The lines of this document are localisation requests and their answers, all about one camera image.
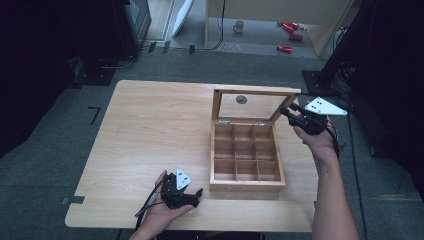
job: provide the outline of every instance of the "cable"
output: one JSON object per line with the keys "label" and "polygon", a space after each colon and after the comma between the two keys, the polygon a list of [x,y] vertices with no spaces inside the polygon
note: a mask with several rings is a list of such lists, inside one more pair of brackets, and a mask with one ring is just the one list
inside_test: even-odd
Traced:
{"label": "cable", "polygon": [[156,186],[155,188],[153,188],[152,192],[150,193],[149,197],[147,198],[146,202],[144,203],[143,207],[140,209],[140,211],[137,212],[137,214],[135,214],[136,217],[138,217],[137,219],[137,224],[135,227],[135,231],[137,231],[137,229],[140,227],[141,221],[143,220],[143,214],[144,212],[153,205],[156,204],[152,204],[150,206],[148,206],[150,199],[152,198],[152,196],[156,193],[156,190],[163,184],[163,182],[165,182],[166,180],[168,180],[168,176],[165,176]]}
{"label": "cable", "polygon": [[[216,11],[218,12],[218,1],[215,1],[215,8],[216,8]],[[216,18],[216,24],[218,25],[218,29],[221,31],[221,39],[222,39],[221,44],[224,44],[224,46],[221,49],[218,49],[219,51],[222,51],[222,49],[225,48],[225,42],[224,42],[224,22],[223,22],[225,8],[223,8],[222,11],[223,12],[222,12],[222,16],[221,16],[221,24],[219,24],[219,18]]]}
{"label": "cable", "polygon": [[330,123],[331,128],[333,128],[333,129],[334,129],[334,135],[335,135],[336,140],[339,140],[339,137],[338,137],[338,134],[337,134],[336,126],[334,126],[333,122],[331,122],[331,121],[328,121],[328,122]]}
{"label": "cable", "polygon": [[103,67],[103,66],[102,66],[102,68],[104,68],[104,69],[121,69],[121,68],[126,68],[126,67],[128,67],[129,65],[131,65],[131,64],[134,62],[134,60],[135,60],[135,57],[133,57],[133,58],[131,59],[131,62],[127,63],[126,65],[123,65],[123,66],[116,66],[116,67]]}
{"label": "cable", "polygon": [[337,37],[337,41],[335,41],[336,40],[336,34],[333,35],[333,52],[336,50],[336,48],[339,45],[340,41],[344,37],[347,29],[348,29],[348,27],[339,27],[339,31],[341,31],[341,32],[340,32],[339,36]]}
{"label": "cable", "polygon": [[339,150],[339,143],[337,141],[337,131],[334,125],[333,125],[333,128],[335,133],[333,133],[328,127],[325,128],[325,130],[330,134],[331,138],[333,139],[334,151],[336,151],[337,159],[339,159],[340,150]]}
{"label": "cable", "polygon": [[121,234],[122,234],[122,228],[119,229],[118,235],[116,236],[116,240],[120,240],[121,239]]}
{"label": "cable", "polygon": [[163,201],[163,202],[159,202],[159,203],[153,203],[152,205],[147,206],[147,207],[146,207],[146,209],[145,209],[144,211],[146,211],[146,210],[147,210],[147,209],[149,209],[150,207],[153,207],[153,206],[155,206],[155,205],[159,205],[159,204],[162,204],[162,203],[165,203],[165,201]]}
{"label": "cable", "polygon": [[349,79],[356,71],[357,61],[342,62],[337,65],[337,70],[334,73],[334,78],[331,81],[331,86],[334,87],[341,95],[351,92]]}
{"label": "cable", "polygon": [[404,178],[403,171],[402,171],[402,173],[401,173],[401,174],[402,174],[402,175],[401,175],[401,179],[400,179],[399,185],[398,185],[398,187],[397,187],[397,189],[396,189],[396,192],[395,192],[394,194],[399,194],[400,188],[402,187],[403,178]]}
{"label": "cable", "polygon": [[206,49],[206,51],[213,51],[213,50],[217,49],[221,45],[221,43],[224,41],[224,13],[225,13],[225,0],[224,0],[224,3],[222,4],[221,38],[219,39],[219,41],[218,41],[218,43],[216,44],[215,47],[213,47],[212,49]]}
{"label": "cable", "polygon": [[[352,103],[348,99],[342,97],[343,95],[347,95],[347,94],[348,93],[342,93],[340,96],[336,97],[335,99],[337,100],[338,107],[340,107],[343,110],[346,110],[347,112],[351,112],[353,111]],[[344,102],[346,102],[347,106],[344,106],[343,104],[341,104],[340,100],[343,100]]]}
{"label": "cable", "polygon": [[350,122],[350,114],[349,113],[347,114],[347,121],[348,121],[348,126],[349,126],[350,142],[351,142],[351,146],[352,146],[353,170],[354,170],[354,175],[355,175],[356,189],[358,190],[359,208],[361,210],[362,226],[364,227],[364,238],[365,238],[365,240],[367,240],[368,239],[367,225],[366,225],[366,222],[365,222],[364,206],[362,204],[362,192],[361,192],[361,187],[359,185],[358,168],[357,168],[356,157],[355,157],[355,147],[354,147],[354,144],[353,144],[352,124]]}
{"label": "cable", "polygon": [[375,6],[374,6],[374,12],[372,13],[371,24],[370,24],[370,33],[369,33],[369,35],[368,35],[368,45],[367,45],[367,47],[368,47],[368,48],[370,47],[370,43],[371,43],[372,26],[374,25],[375,13],[376,13],[376,11],[377,11],[377,6],[378,6],[378,3],[379,3],[379,2],[380,2],[380,1],[379,1],[379,0],[377,0],[377,2],[375,3]]}

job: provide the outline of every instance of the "gray floor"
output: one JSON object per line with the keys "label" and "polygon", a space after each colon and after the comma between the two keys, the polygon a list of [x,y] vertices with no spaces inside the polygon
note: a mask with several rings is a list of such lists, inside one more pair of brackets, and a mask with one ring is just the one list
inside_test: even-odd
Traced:
{"label": "gray floor", "polygon": [[[192,44],[197,49],[203,47],[202,4],[203,1],[195,1],[186,24],[175,38],[171,39],[168,34],[172,47],[188,48]],[[181,5],[182,0],[177,0],[176,9]],[[228,22],[224,26],[232,28],[234,20]],[[250,25],[255,24],[268,25],[263,29],[269,31],[269,39],[249,35]],[[301,70],[322,69],[328,56],[317,57],[307,39],[290,55],[274,51],[284,34],[274,27],[275,23],[246,21],[243,41],[233,39],[230,29],[229,34],[224,35],[225,47],[240,43],[242,50],[237,52],[224,48],[189,55],[188,50],[181,49],[170,49],[166,54],[159,49],[152,53],[144,50],[132,65],[116,71],[109,87],[65,90],[30,139],[0,159],[0,239],[116,239],[118,229],[67,227],[64,219],[68,206],[62,205],[61,200],[75,192],[119,80],[290,86],[306,92]],[[313,98],[301,95],[299,99],[305,103]],[[101,107],[93,124],[95,110],[89,106]],[[374,159],[369,155],[369,143],[354,112],[348,117],[334,117],[333,121],[340,137],[340,162],[347,196],[362,238],[365,234],[361,202],[368,239],[424,239],[424,205],[410,175],[391,159]],[[124,230],[121,239],[130,234],[130,229]],[[310,239],[309,233],[265,235],[268,240]]]}

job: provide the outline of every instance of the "open box lid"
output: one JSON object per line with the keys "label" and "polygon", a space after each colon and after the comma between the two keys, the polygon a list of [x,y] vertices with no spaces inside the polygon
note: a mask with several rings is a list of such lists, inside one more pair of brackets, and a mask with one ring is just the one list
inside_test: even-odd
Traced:
{"label": "open box lid", "polygon": [[300,92],[300,89],[285,87],[217,85],[212,120],[275,122],[281,115],[279,106],[287,108]]}

